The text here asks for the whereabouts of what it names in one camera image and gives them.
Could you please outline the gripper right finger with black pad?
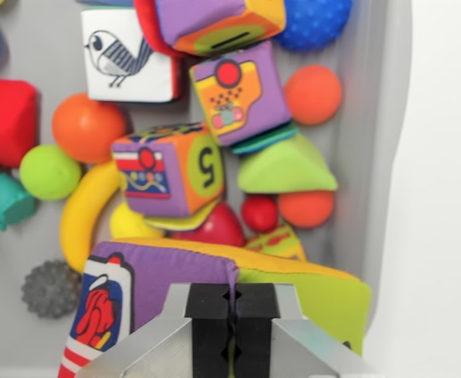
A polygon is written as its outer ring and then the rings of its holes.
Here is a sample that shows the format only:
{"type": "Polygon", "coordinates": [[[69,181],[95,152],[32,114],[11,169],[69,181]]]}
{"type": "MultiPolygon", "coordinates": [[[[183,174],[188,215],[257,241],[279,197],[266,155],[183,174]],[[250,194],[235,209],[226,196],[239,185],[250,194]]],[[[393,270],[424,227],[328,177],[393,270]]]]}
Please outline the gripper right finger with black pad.
{"type": "Polygon", "coordinates": [[[234,340],[236,377],[381,376],[312,323],[288,283],[236,286],[234,340]]]}

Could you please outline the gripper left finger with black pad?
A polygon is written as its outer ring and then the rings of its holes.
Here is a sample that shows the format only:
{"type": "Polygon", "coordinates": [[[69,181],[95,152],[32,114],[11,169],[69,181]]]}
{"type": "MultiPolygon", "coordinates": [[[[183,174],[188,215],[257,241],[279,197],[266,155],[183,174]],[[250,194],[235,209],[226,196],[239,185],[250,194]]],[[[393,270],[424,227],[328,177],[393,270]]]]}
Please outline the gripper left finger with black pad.
{"type": "Polygon", "coordinates": [[[76,375],[227,377],[229,294],[227,284],[172,284],[159,316],[76,375]]]}

